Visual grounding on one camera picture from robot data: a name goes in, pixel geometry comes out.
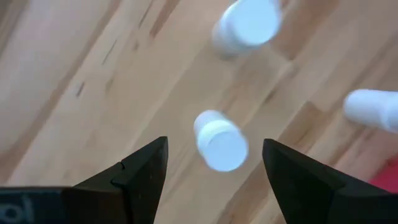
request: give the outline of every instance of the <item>wood grain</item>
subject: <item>wood grain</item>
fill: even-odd
[[[349,122],[341,107],[357,88],[398,90],[396,0],[282,1],[279,35],[231,60],[210,41],[229,0],[39,2],[0,59],[4,185],[76,184],[167,135],[157,223],[284,223],[264,138],[363,180],[398,153],[395,135]],[[70,13],[70,27],[56,29]],[[208,109],[249,141],[233,172],[197,153],[193,120]]]

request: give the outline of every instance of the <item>white plastic container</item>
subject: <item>white plastic container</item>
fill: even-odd
[[[276,35],[281,20],[277,0],[236,1],[215,25],[213,45],[227,56],[258,48]]]
[[[248,156],[248,143],[239,128],[214,110],[202,112],[193,125],[199,153],[220,172],[237,169]]]
[[[398,92],[355,90],[346,97],[344,111],[352,121],[398,133]]]

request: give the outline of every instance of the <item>wood plank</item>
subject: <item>wood plank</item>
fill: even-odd
[[[398,88],[396,0],[282,1],[280,34],[223,60],[210,33],[228,4],[122,0],[45,124],[30,129],[39,133],[23,141],[7,185],[76,184],[167,135],[157,223],[284,223],[261,159],[264,138],[363,180],[398,153],[393,134],[349,122],[341,107],[356,88]],[[193,120],[207,109],[247,136],[249,157],[233,172],[210,170],[197,153]]]
[[[118,4],[31,0],[27,5],[0,60],[2,181],[26,152]]]

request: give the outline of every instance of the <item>hardwood floor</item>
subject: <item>hardwood floor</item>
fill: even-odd
[[[397,136],[341,108],[357,88],[398,90],[398,1],[284,0],[274,40],[223,60],[210,33],[230,3],[30,0],[0,58],[1,183],[76,184],[166,135],[157,223],[283,223],[264,138],[362,180],[398,153]],[[207,109],[248,138],[234,172],[197,153]]]

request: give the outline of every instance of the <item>white bottle cap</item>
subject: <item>white bottle cap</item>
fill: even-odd
[[[279,30],[281,16],[276,0],[239,0],[223,14],[213,29],[213,44],[226,55],[261,46]]]
[[[352,121],[398,133],[398,92],[355,90],[346,97],[344,111]]]
[[[220,172],[235,170],[248,156],[248,143],[239,128],[220,112],[202,112],[193,125],[197,146],[207,165]]]

